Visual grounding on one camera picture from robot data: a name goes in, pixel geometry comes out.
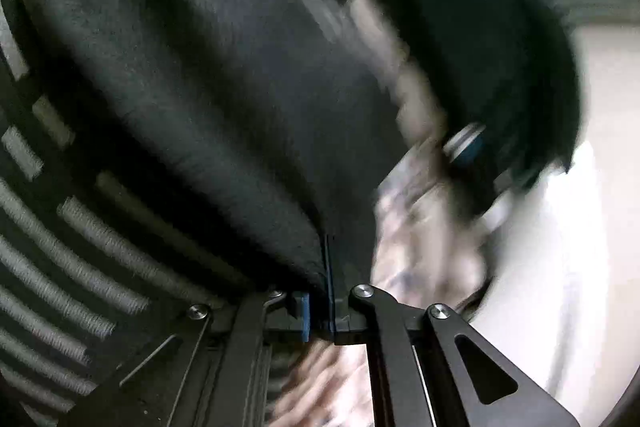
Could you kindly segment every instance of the silver screw head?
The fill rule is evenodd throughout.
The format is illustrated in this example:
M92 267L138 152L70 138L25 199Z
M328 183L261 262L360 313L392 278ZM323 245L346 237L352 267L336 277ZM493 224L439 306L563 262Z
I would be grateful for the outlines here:
M449 309L444 304L434 304L430 309L431 317L435 319L446 319L449 317Z
M207 308L204 304L194 304L187 310L187 316L192 321L200 321L207 315L209 315L209 308Z
M368 284L358 284L353 289L353 294L357 297L363 297L365 299L373 295L373 287Z

